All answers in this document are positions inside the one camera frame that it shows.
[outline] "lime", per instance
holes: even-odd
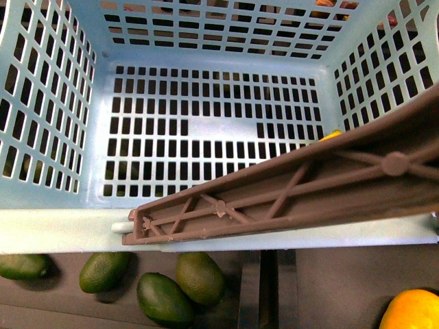
[[[46,275],[52,261],[48,255],[0,255],[0,276],[11,280],[32,280]]]
[[[130,252],[95,252],[81,270],[81,290],[100,293],[113,288],[125,273],[130,256]]]
[[[145,273],[137,284],[137,300],[143,313],[167,328],[188,328],[194,318],[191,302],[171,278]]]
[[[189,298],[201,305],[218,304],[226,289],[224,274],[205,252],[180,254],[176,279]]]

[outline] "plastic basket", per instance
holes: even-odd
[[[136,208],[439,79],[437,1],[266,2],[3,5],[1,207]]]

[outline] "orange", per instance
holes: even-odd
[[[439,297],[421,289],[403,291],[390,302],[379,329],[439,329]]]

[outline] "grid pattern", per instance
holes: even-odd
[[[78,193],[96,55],[65,1],[26,1],[15,37],[0,175]]]
[[[335,70],[344,128],[366,124],[433,85],[418,28],[428,1],[402,0]]]
[[[356,7],[267,1],[100,1],[116,44],[320,59]]]
[[[134,66],[115,73],[104,197],[162,197],[323,137],[314,79]],[[233,136],[242,127],[249,135]]]

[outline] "brown plastic handle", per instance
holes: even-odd
[[[335,138],[139,206],[123,244],[399,217],[439,209],[439,85]]]

